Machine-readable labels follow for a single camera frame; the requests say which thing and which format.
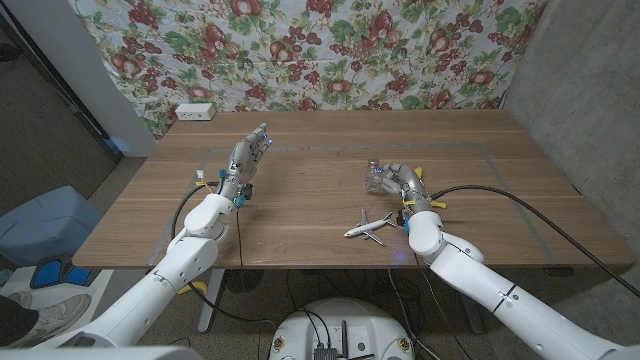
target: white toy airplane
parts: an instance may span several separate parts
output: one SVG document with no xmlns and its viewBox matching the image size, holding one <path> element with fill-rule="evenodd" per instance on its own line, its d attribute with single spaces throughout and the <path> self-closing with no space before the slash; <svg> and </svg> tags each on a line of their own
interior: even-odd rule
<svg viewBox="0 0 640 360">
<path fill-rule="evenodd" d="M 347 231 L 344 234 L 344 236 L 352 237 L 352 236 L 364 234 L 365 240 L 367 240 L 368 238 L 372 238 L 373 240 L 375 240 L 375 242 L 384 246 L 384 243 L 382 242 L 382 240 L 380 240 L 380 238 L 373 233 L 373 230 L 379 229 L 387 224 L 391 226 L 396 226 L 396 224 L 394 224 L 391 220 L 389 220 L 389 216 L 391 216 L 392 214 L 393 214 L 393 211 L 388 213 L 387 216 L 385 216 L 382 220 L 369 223 L 367 221 L 367 213 L 364 211 L 364 209 L 362 209 L 362 221 L 357 225 L 356 228 L 353 228 Z"/>
</svg>

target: black cable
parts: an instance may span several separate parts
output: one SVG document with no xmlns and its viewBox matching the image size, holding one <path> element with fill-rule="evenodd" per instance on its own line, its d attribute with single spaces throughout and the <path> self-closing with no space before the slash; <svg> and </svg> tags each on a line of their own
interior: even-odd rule
<svg viewBox="0 0 640 360">
<path fill-rule="evenodd" d="M 218 182 L 217 181 L 211 181 L 208 182 L 207 185 L 209 186 L 218 186 Z M 176 209 L 175 214 L 173 215 L 173 219 L 171 220 L 171 239 L 175 239 L 176 237 L 176 223 L 178 222 L 178 217 L 180 216 L 180 212 L 182 211 L 182 208 L 184 207 L 184 205 L 187 203 L 187 201 L 191 198 L 191 196 L 193 196 L 193 194 L 195 194 L 198 190 L 202 189 L 203 187 L 205 187 L 205 185 L 198 185 L 196 187 L 194 187 L 193 189 L 191 189 L 191 191 L 189 191 L 187 193 L 187 195 L 184 196 L 184 198 L 182 198 L 182 201 L 180 201 L 180 204 L 178 205 L 178 208 Z M 240 225 L 238 224 L 238 237 L 240 236 Z M 228 313 L 222 309 L 220 309 L 218 306 L 216 306 L 214 303 L 212 303 L 211 301 L 209 301 L 209 299 L 206 298 L 206 296 L 204 294 L 202 294 L 200 292 L 200 290 L 198 290 L 191 281 L 189 281 L 187 283 L 187 285 L 189 285 L 189 287 L 191 288 L 191 290 L 193 290 L 196 295 L 198 295 L 198 297 L 205 302 L 205 304 L 209 305 L 212 309 L 220 312 L 221 314 L 230 317 L 232 319 L 238 320 L 238 321 L 244 321 L 244 322 L 250 322 L 250 323 L 270 323 L 271 325 L 273 325 L 273 327 L 277 330 L 278 327 L 276 326 L 276 324 L 268 319 L 258 319 L 258 320 L 252 320 L 252 319 L 245 319 L 243 317 L 237 316 L 237 315 L 233 315 L 231 313 Z"/>
<path fill-rule="evenodd" d="M 242 237 L 240 236 L 240 208 L 236 209 L 236 228 L 238 229 L 238 249 L 240 251 L 240 285 L 242 291 L 247 291 L 247 286 L 244 284 L 244 274 L 242 266 Z"/>
<path fill-rule="evenodd" d="M 320 272 L 322 273 L 322 276 L 324 276 L 324 278 L 327 280 L 329 285 L 331 285 L 332 288 L 334 288 L 338 293 L 340 293 L 340 288 L 333 281 L 331 281 L 331 279 L 329 279 L 329 275 L 327 275 L 327 273 L 324 270 L 320 270 Z"/>
<path fill-rule="evenodd" d="M 538 210 L 536 210 L 533 206 L 529 205 L 527 202 L 525 202 L 524 200 L 520 199 L 519 197 L 508 193 L 506 191 L 500 190 L 500 189 L 496 189 L 496 188 L 492 188 L 489 186 L 482 186 L 482 185 L 461 185 L 461 186 L 454 186 L 452 188 L 449 189 L 445 189 L 442 191 L 438 191 L 435 194 L 433 194 L 431 196 L 432 200 L 437 200 L 438 198 L 440 198 L 441 196 L 453 192 L 453 191 L 457 191 L 457 190 L 484 190 L 484 191 L 491 191 L 503 196 L 508 197 L 509 199 L 517 202 L 518 204 L 524 206 L 527 210 L 531 211 L 534 215 L 536 215 L 537 217 L 539 217 L 542 221 L 544 221 L 545 223 L 547 223 L 547 225 L 549 225 L 553 230 L 555 230 L 558 234 L 562 235 L 562 237 L 564 237 L 567 241 L 569 241 L 571 243 L 571 245 L 575 246 L 578 250 L 580 250 L 586 257 L 588 257 L 589 259 L 591 259 L 591 261 L 593 261 L 596 265 L 598 265 L 602 270 L 604 270 L 607 274 L 609 274 L 609 276 L 611 276 L 612 278 L 614 278 L 616 281 L 618 281 L 622 286 L 624 286 L 625 288 L 627 288 L 627 290 L 631 291 L 635 296 L 637 296 L 638 298 L 640 298 L 640 290 L 638 290 L 637 288 L 635 288 L 633 285 L 629 284 L 625 279 L 623 279 L 622 277 L 620 277 L 618 274 L 614 273 L 613 271 L 611 271 L 611 269 L 609 269 L 609 267 L 607 265 L 605 265 L 600 259 L 598 259 L 597 256 L 593 255 L 589 250 L 587 250 L 585 247 L 583 247 L 582 245 L 580 245 L 579 242 L 577 242 L 574 238 L 572 238 L 569 234 L 567 234 L 566 232 L 564 232 L 564 230 L 562 230 L 558 225 L 556 225 L 553 221 L 549 220 L 546 216 L 544 216 L 541 212 L 539 212 Z"/>
<path fill-rule="evenodd" d="M 420 267 L 420 261 L 418 260 L 418 255 L 413 254 L 413 256 L 416 258 L 416 264 L 418 264 L 418 269 L 422 273 L 422 276 L 424 277 L 424 279 L 427 281 L 427 285 L 429 285 L 429 290 L 431 290 L 431 296 L 433 297 L 433 301 L 436 303 L 438 310 L 440 310 L 440 315 L 442 315 L 442 319 L 447 325 L 447 328 L 449 328 L 449 332 L 451 333 L 451 336 L 453 336 L 453 339 L 456 341 L 456 343 L 458 344 L 462 352 L 467 356 L 467 358 L 470 360 L 473 360 L 471 355 L 469 355 L 469 353 L 467 352 L 467 349 L 465 349 L 464 346 L 462 346 L 462 343 L 454 333 L 453 326 L 451 326 L 451 323 L 449 322 L 449 318 L 447 318 L 447 315 L 444 313 L 444 310 L 442 310 L 442 307 L 440 306 L 438 299 L 436 299 L 436 294 L 433 292 L 433 287 L 431 287 L 431 282 L 429 281 L 427 274 L 425 274 L 424 270 L 422 270 L 422 267 Z"/>
<path fill-rule="evenodd" d="M 271 324 L 271 325 L 272 325 L 276 330 L 278 330 L 278 327 L 276 326 L 276 324 L 275 324 L 273 321 L 271 321 L 271 320 L 268 320 L 268 319 L 256 319 L 256 320 L 253 320 L 253 319 L 245 319 L 245 318 L 243 318 L 243 317 L 240 317 L 240 316 L 237 316 L 237 315 L 230 314 L 230 313 L 228 313 L 228 312 L 226 312 L 226 311 L 224 311 L 224 310 L 220 309 L 220 307 L 216 306 L 216 305 L 215 305 L 215 304 L 213 304 L 211 301 L 209 301 L 209 299 L 207 299 L 207 298 L 204 296 L 204 294 L 203 294 L 203 293 L 201 293 L 201 292 L 200 292 L 200 290 L 198 290 L 198 289 L 193 285 L 193 283 L 192 283 L 191 281 L 189 281 L 189 282 L 187 283 L 187 285 L 189 285 L 189 287 L 191 288 L 191 290 L 193 290 L 193 291 L 196 293 L 196 295 L 198 295 L 198 297 L 199 297 L 200 299 L 202 299 L 202 301 L 204 301 L 204 302 L 205 302 L 207 305 L 209 305 L 212 309 L 214 309 L 214 310 L 216 310 L 216 311 L 220 312 L 221 314 L 223 314 L 223 315 L 225 315 L 225 316 L 227 316 L 227 317 L 230 317 L 230 318 L 232 318 L 232 319 L 234 319 L 234 320 L 243 321 L 243 322 L 248 322 L 248 323 L 269 323 L 269 324 Z"/>
<path fill-rule="evenodd" d="M 191 339 L 189 339 L 188 337 L 181 337 L 181 338 L 175 339 L 172 342 L 168 343 L 167 345 L 175 344 L 180 340 L 187 340 L 187 347 L 191 347 Z"/>
<path fill-rule="evenodd" d="M 208 182 L 207 184 L 209 186 L 218 186 L 217 181 L 211 181 L 211 182 Z M 180 205 L 178 205 L 178 208 L 176 209 L 175 214 L 173 214 L 173 219 L 171 219 L 171 240 L 173 240 L 176 237 L 176 223 L 178 222 L 178 216 L 180 215 L 182 208 L 187 203 L 187 201 L 193 196 L 193 194 L 195 194 L 198 190 L 202 189 L 203 187 L 205 187 L 205 185 L 198 185 L 194 187 L 193 189 L 191 189 L 191 191 L 187 193 L 187 195 L 185 195 L 182 198 L 182 201 L 180 201 Z"/>
<path fill-rule="evenodd" d="M 320 317 L 320 315 L 314 313 L 313 311 L 309 311 L 309 310 L 296 310 L 294 312 L 306 312 L 307 315 L 311 314 L 315 317 L 317 317 L 318 319 L 320 319 L 320 321 L 322 321 L 322 325 L 324 326 L 324 331 L 327 332 L 327 348 L 331 349 L 331 337 L 329 336 L 329 328 L 327 327 L 327 323 L 324 322 L 324 320 L 322 320 L 322 318 Z"/>
<path fill-rule="evenodd" d="M 287 291 L 289 292 L 289 299 L 291 299 L 291 303 L 293 303 L 293 310 L 297 311 L 298 307 L 296 306 L 296 301 L 293 298 L 293 293 L 291 292 L 291 286 L 289 285 L 289 273 L 291 272 L 291 270 L 287 270 Z M 309 315 L 309 311 L 307 311 L 307 309 L 304 308 L 304 306 L 302 306 L 302 311 L 304 311 L 305 314 L 307 314 L 307 317 L 309 318 L 309 321 L 311 321 L 311 326 L 313 326 L 313 330 L 316 331 L 316 336 L 318 337 L 318 343 L 322 344 L 322 342 L 320 341 L 320 333 L 318 332 L 318 328 L 316 328 L 316 324 L 313 322 L 313 320 L 311 320 L 311 315 Z"/>
</svg>

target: strawberry pattern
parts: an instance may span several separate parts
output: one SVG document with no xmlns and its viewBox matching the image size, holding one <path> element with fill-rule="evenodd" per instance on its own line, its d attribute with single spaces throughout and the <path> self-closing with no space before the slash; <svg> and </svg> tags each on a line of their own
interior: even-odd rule
<svg viewBox="0 0 640 360">
<path fill-rule="evenodd" d="M 69 0 L 156 139 L 217 111 L 493 109 L 546 0 Z"/>
</svg>

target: white robotic arm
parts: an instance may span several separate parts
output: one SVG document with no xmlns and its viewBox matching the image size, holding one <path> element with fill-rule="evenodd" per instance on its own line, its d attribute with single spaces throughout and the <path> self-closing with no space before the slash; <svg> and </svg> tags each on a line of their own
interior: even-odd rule
<svg viewBox="0 0 640 360">
<path fill-rule="evenodd" d="M 91 323 L 34 347 L 123 347 L 136 344 L 173 296 L 206 271 L 218 256 L 229 226 L 220 215 L 236 211 L 242 188 L 257 169 L 271 141 L 260 125 L 233 150 L 229 167 L 214 194 L 191 210 L 184 229 L 171 241 L 162 261 L 100 317 Z"/>
<path fill-rule="evenodd" d="M 403 168 L 411 173 L 402 173 Z M 392 174 L 379 179 L 383 186 L 387 182 L 385 189 L 402 193 L 403 203 L 414 213 L 408 222 L 411 249 L 446 283 L 491 311 L 541 357 L 596 360 L 640 355 L 638 347 L 624 348 L 585 331 L 489 269 L 475 246 L 442 231 L 440 216 L 425 206 L 430 199 L 424 184 L 415 180 L 417 175 L 409 166 L 391 164 L 383 169 Z M 385 179 L 400 184 L 394 186 Z"/>
</svg>

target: table leg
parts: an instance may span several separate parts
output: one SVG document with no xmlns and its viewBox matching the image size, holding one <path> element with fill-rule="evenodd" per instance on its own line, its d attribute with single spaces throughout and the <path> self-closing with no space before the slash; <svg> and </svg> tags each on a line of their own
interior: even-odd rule
<svg viewBox="0 0 640 360">
<path fill-rule="evenodd" d="M 213 304 L 217 304 L 218 295 L 222 290 L 222 280 L 224 278 L 224 269 L 212 269 L 211 278 L 209 279 L 209 285 L 207 287 L 207 300 Z M 215 311 L 207 304 L 203 304 L 202 312 L 200 313 L 200 321 L 198 321 L 198 331 L 205 334 L 211 330 L 211 323 L 213 322 L 213 316 Z"/>
<path fill-rule="evenodd" d="M 463 294 L 460 294 L 460 298 L 462 299 L 462 306 L 469 321 L 469 329 L 476 335 L 483 334 L 484 325 L 482 325 L 482 319 L 480 318 L 478 303 Z"/>
</svg>

